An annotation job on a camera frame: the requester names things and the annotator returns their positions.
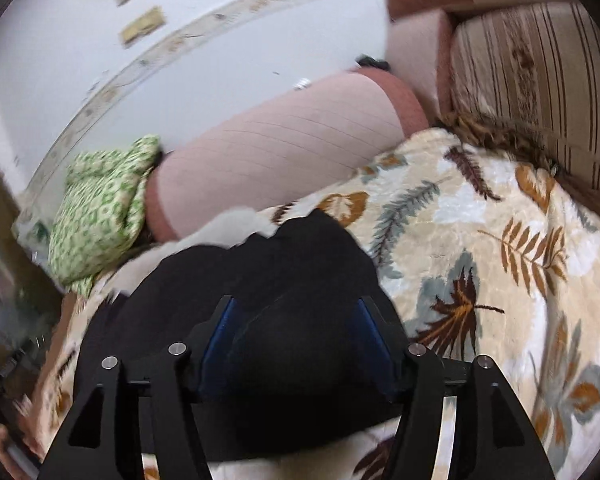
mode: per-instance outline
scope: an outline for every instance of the beige striped upholstery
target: beige striped upholstery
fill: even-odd
[[[456,29],[454,108],[537,130],[600,190],[600,31],[579,4],[490,12]]]
[[[398,78],[343,73],[291,91],[175,150],[147,183],[158,241],[183,238],[232,206],[290,202],[339,180],[427,127]]]

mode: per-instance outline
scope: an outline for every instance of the person's hand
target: person's hand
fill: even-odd
[[[2,466],[7,470],[7,473],[11,475],[13,480],[30,480],[29,476],[15,463],[13,458],[7,452],[11,443],[11,437],[9,436],[9,430],[0,424],[0,462]]]

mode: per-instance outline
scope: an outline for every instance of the leaf pattern blanket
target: leaf pattern blanket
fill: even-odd
[[[439,129],[411,137],[346,182],[259,214],[281,224],[316,207],[368,252],[413,340],[441,356],[496,359],[557,478],[576,480],[600,448],[600,218],[547,172],[463,146]],[[90,298],[87,310],[99,301]],[[56,429],[47,442],[69,405],[50,418]],[[436,480],[448,473],[454,409],[447,399]],[[397,423],[276,460],[214,464],[212,475],[377,479]],[[143,458],[146,478],[159,478],[155,458]]]

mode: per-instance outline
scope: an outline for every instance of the green patterned cloth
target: green patterned cloth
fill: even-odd
[[[88,294],[93,276],[133,245],[159,150],[158,137],[147,136],[127,152],[81,153],[69,166],[49,243],[49,268],[60,283]]]

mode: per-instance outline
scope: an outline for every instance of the black fabric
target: black fabric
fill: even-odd
[[[375,59],[371,56],[367,56],[366,54],[362,54],[356,58],[356,63],[358,66],[369,66],[372,68],[379,68],[380,70],[384,70],[385,72],[389,72],[391,67],[389,63],[384,59]]]
[[[210,462],[320,446],[400,413],[358,365],[344,329],[362,296],[386,320],[400,320],[371,259],[318,210],[268,239],[169,256],[128,299],[101,307],[82,343],[74,398],[106,356],[125,363],[164,350],[207,320],[225,294],[253,317],[236,336],[227,396],[193,406]],[[152,452],[150,439],[142,441]]]

